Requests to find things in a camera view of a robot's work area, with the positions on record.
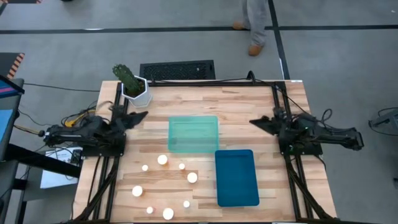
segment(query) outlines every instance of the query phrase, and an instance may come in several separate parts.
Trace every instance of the wooden table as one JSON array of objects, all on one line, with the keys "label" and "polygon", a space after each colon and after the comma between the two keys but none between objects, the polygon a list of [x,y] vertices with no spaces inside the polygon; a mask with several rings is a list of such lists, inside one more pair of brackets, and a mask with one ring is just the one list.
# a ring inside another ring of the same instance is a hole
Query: wooden table
[{"label": "wooden table", "polygon": [[[116,81],[103,82],[98,103],[114,101]],[[302,82],[286,81],[288,95],[303,109],[309,111]],[[164,222],[164,208],[174,210],[171,222],[272,222],[294,221],[294,211],[285,169],[279,153],[277,138],[249,123],[262,115],[272,116],[274,100],[270,87],[151,87],[154,99],[147,110],[149,114],[134,129],[126,131],[125,154],[119,165],[114,194],[111,222]],[[293,113],[300,110],[292,103]],[[129,104],[128,112],[135,108]],[[98,115],[110,118],[105,107]],[[213,154],[181,156],[167,149],[168,117],[176,115],[216,115],[220,123],[221,149],[251,149],[254,152],[260,204],[256,207],[221,208],[216,199],[215,159]],[[157,163],[157,157],[166,154],[166,167]],[[97,158],[84,161],[74,203],[75,217],[85,208]],[[336,216],[328,179],[323,164],[313,156],[303,156],[303,166],[308,189],[327,213]],[[186,171],[179,171],[183,162]],[[149,171],[143,172],[147,164]],[[96,176],[99,180],[101,166]],[[196,172],[198,182],[189,184],[187,174]],[[133,197],[135,185],[144,188],[144,195]],[[300,209],[305,217],[303,197],[299,190]],[[100,218],[104,217],[104,194]],[[183,201],[191,203],[183,207]],[[146,214],[148,206],[154,207],[152,215]]]}]

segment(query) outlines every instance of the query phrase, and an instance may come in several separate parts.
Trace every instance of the transparent teal tray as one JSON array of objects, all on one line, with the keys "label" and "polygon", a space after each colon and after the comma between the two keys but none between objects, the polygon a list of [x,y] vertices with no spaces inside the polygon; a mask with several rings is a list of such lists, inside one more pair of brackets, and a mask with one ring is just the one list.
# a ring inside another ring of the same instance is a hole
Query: transparent teal tray
[{"label": "transparent teal tray", "polygon": [[211,153],[218,150],[217,116],[169,117],[169,151]]}]

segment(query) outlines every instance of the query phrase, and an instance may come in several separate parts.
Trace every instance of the white geometric planter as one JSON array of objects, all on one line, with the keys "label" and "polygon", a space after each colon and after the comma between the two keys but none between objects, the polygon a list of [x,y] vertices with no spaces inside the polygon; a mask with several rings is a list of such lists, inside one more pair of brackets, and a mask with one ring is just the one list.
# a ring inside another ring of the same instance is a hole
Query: white geometric planter
[{"label": "white geometric planter", "polygon": [[129,99],[131,104],[134,105],[136,108],[145,108],[149,105],[150,101],[152,100],[152,94],[149,91],[148,82],[145,78],[137,77],[136,78],[142,80],[145,83],[145,91],[136,97],[127,96],[124,92],[124,84],[122,83],[122,95]]}]

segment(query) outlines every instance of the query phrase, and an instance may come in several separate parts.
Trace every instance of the tan boot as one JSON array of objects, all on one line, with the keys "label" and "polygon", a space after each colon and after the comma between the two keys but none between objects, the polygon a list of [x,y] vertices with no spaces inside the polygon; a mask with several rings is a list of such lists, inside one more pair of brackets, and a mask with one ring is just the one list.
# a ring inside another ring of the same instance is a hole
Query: tan boot
[{"label": "tan boot", "polygon": [[234,24],[232,25],[232,29],[234,29],[234,30],[243,30],[244,29],[243,23],[234,22]]},{"label": "tan boot", "polygon": [[262,50],[262,46],[258,46],[258,45],[250,45],[249,47],[249,55],[250,56],[257,56],[261,53]]}]

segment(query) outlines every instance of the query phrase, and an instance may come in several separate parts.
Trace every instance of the computer monitor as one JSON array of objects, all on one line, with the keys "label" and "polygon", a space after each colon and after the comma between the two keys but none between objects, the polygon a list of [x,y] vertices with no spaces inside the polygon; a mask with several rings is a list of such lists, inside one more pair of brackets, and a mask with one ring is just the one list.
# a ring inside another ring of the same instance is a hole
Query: computer monitor
[{"label": "computer monitor", "polygon": [[22,95],[25,90],[15,83],[10,81],[8,78],[0,75],[0,98]]}]

